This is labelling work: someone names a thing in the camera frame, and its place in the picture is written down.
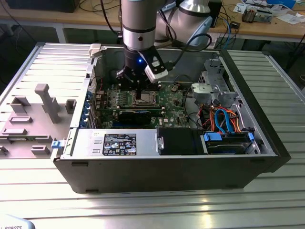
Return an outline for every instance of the blue cable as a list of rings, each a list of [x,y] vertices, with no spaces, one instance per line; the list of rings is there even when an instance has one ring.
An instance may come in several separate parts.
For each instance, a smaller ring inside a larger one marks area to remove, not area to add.
[[[228,131],[229,131],[229,132],[233,132],[233,129],[232,129],[231,125],[230,125],[230,117],[229,117],[228,113],[227,113],[224,109],[218,109],[218,110],[216,111],[216,113],[215,113],[215,124],[216,124],[217,128],[225,134],[224,129],[222,129],[221,126],[219,126],[219,124],[218,124],[218,114],[219,114],[221,111],[224,113],[225,123],[226,123],[226,125],[227,125]]]
[[[228,30],[229,30],[229,35],[227,37],[227,41],[225,42],[225,45],[224,45],[224,49],[226,49],[227,45],[228,45],[228,42],[229,42],[229,39],[230,39],[230,35],[231,35],[231,28],[230,28],[230,25],[228,23],[228,21],[226,19],[223,19],[225,21],[225,23],[227,23],[227,26],[228,26]]]

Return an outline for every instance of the wooden desk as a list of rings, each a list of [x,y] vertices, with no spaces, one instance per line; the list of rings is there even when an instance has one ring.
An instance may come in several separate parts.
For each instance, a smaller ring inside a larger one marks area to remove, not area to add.
[[[278,18],[273,18],[270,24],[255,22],[252,24],[244,23],[240,13],[234,13],[234,5],[239,0],[224,0],[224,7],[232,20],[241,24],[237,38],[254,39],[254,40],[269,40],[269,41],[286,41],[299,42],[305,32],[305,23],[291,25]],[[111,4],[105,5],[105,8],[110,8],[119,4],[119,0],[114,0]],[[11,10],[5,3],[6,9],[10,14],[22,25],[54,27],[56,29],[60,42],[66,42],[64,29],[92,29],[92,30],[109,30],[106,21],[101,12],[93,13],[86,12],[77,8],[74,13],[62,13],[54,11],[39,11],[39,10]],[[87,0],[82,4],[82,7],[92,10],[91,0]],[[118,21],[118,7],[107,11],[108,19],[115,30],[120,29]],[[15,24],[15,21],[4,11],[0,6],[0,23]],[[209,33],[214,37],[221,36],[226,28],[221,20],[218,20],[215,28],[211,28]]]

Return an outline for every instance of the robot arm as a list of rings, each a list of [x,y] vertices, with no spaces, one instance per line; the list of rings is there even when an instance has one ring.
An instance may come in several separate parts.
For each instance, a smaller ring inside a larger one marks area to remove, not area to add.
[[[168,29],[157,12],[166,6],[165,16],[177,34],[187,43],[193,36],[206,33],[212,23],[208,0],[185,0],[177,8],[175,0],[122,0],[122,26],[125,66],[117,73],[141,95],[141,89],[168,75],[169,69],[155,48],[155,42],[169,40]],[[206,42],[198,37],[191,45]]]

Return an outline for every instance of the warning label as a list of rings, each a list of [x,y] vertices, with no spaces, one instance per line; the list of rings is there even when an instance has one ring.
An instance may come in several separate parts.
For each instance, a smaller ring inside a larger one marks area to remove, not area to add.
[[[105,134],[103,154],[105,156],[137,155],[136,134]]]

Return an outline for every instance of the motherboard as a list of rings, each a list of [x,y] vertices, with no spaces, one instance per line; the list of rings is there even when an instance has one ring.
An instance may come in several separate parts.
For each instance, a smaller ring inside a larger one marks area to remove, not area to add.
[[[98,92],[97,123],[99,128],[190,127],[184,111],[186,91],[179,85],[163,83],[146,88],[140,99],[135,91],[111,85]]]

